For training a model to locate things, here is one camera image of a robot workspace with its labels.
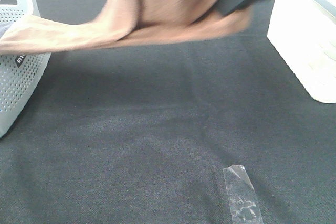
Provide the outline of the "brown microfibre towel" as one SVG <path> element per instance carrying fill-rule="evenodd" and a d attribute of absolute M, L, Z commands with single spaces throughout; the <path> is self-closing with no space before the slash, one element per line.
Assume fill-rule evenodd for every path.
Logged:
<path fill-rule="evenodd" d="M 98 16 L 70 25 L 25 15 L 1 37 L 1 53 L 34 54 L 221 38 L 244 30 L 250 8 L 221 14 L 218 0 L 107 0 Z"/>

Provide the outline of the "dark grey towel in basket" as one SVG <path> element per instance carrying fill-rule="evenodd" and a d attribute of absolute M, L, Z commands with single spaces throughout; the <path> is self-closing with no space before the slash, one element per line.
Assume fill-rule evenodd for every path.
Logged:
<path fill-rule="evenodd" d="M 0 24 L 0 37 L 2 37 L 13 23 Z"/>

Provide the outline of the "white plastic storage bin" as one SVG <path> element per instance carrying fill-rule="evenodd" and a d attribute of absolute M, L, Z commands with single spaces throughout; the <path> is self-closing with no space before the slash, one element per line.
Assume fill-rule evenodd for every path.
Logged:
<path fill-rule="evenodd" d="M 335 0 L 275 0 L 267 37 L 313 99 L 335 103 Z"/>

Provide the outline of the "black table cloth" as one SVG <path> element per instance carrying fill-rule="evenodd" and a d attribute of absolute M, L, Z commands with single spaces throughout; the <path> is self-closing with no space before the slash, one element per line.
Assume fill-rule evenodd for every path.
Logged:
<path fill-rule="evenodd" d="M 335 105 L 267 39 L 61 52 L 1 139 L 1 223 L 231 223 L 243 165 L 264 223 L 335 223 Z"/>

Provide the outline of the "clear tape strip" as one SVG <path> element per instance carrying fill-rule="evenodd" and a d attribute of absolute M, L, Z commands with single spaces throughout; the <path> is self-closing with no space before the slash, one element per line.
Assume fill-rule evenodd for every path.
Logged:
<path fill-rule="evenodd" d="M 233 224 L 263 224 L 257 196 L 242 165 L 223 169 L 230 215 Z"/>

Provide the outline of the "grey perforated laundry basket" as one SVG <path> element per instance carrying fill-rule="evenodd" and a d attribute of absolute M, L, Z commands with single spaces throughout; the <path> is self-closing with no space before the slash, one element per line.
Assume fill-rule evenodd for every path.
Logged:
<path fill-rule="evenodd" d="M 1 0 L 1 24 L 14 24 L 29 14 L 40 15 L 36 0 Z M 36 89 L 50 55 L 1 54 L 1 136 L 10 129 Z"/>

